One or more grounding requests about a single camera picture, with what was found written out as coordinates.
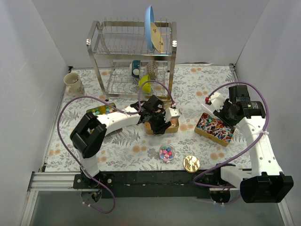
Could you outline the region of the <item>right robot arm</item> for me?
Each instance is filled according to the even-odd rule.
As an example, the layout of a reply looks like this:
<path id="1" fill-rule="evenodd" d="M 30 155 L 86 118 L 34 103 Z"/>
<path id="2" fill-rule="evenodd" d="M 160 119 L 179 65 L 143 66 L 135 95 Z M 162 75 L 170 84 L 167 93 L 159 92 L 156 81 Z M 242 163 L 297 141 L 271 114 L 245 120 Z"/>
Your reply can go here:
<path id="1" fill-rule="evenodd" d="M 246 203 L 279 203 L 292 189 L 292 176 L 285 175 L 279 166 L 266 130 L 269 109 L 265 99 L 252 101 L 248 83 L 228 83 L 229 97 L 214 90 L 206 100 L 214 107 L 214 116 L 228 127 L 237 126 L 245 136 L 247 147 L 242 153 L 250 155 L 252 173 L 228 163 L 220 164 L 220 171 L 213 174 L 213 183 L 218 187 L 230 183 L 240 190 Z"/>

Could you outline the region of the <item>gold tin with lollipops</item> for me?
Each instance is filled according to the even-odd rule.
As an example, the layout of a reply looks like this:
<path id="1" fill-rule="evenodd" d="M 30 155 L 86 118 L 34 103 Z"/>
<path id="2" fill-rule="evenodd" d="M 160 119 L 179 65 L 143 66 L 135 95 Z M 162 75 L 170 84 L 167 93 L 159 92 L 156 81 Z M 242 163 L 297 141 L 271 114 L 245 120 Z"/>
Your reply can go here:
<path id="1" fill-rule="evenodd" d="M 197 134 L 222 146 L 227 146 L 232 140 L 235 128 L 228 128 L 220 119 L 203 113 L 194 129 Z"/>

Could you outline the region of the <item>clear glass jar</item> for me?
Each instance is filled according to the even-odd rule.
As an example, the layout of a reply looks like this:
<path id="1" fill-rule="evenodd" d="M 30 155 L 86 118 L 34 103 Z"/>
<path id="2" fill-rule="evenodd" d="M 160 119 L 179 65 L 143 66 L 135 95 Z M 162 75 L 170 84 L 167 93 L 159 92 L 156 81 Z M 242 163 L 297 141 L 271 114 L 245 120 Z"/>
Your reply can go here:
<path id="1" fill-rule="evenodd" d="M 159 148 L 158 155 L 163 162 L 171 161 L 175 156 L 175 147 L 171 144 L 163 144 Z"/>

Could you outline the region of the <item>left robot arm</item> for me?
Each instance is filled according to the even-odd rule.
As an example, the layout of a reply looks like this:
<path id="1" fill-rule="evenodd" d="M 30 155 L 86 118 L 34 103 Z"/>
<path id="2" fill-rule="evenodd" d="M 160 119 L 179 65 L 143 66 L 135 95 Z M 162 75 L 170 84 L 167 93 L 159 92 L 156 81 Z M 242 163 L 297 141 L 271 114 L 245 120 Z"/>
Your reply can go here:
<path id="1" fill-rule="evenodd" d="M 79 153 L 79 161 L 84 183 L 96 188 L 100 183 L 97 153 L 106 135 L 127 126 L 149 123 L 154 134 L 165 134 L 171 120 L 179 118 L 175 104 L 164 108 L 164 102 L 157 96 L 147 101 L 138 101 L 127 108 L 108 115 L 86 113 L 70 135 L 73 146 Z"/>

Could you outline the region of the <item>dark tin with star candies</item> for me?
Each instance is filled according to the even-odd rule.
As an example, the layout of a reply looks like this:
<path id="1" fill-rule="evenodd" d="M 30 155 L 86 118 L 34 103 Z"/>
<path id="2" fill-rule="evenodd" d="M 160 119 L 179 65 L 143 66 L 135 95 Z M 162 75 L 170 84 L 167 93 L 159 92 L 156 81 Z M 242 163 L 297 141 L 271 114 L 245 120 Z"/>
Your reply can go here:
<path id="1" fill-rule="evenodd" d="M 89 113 L 89 112 L 91 112 L 93 115 L 103 115 L 103 114 L 108 115 L 110 113 L 116 112 L 116 110 L 108 105 L 101 105 L 101 106 L 86 110 L 86 113 Z M 111 133 L 106 134 L 106 136 L 113 135 L 118 132 L 122 132 L 122 130 L 123 129 L 117 129 L 115 131 L 112 131 Z"/>

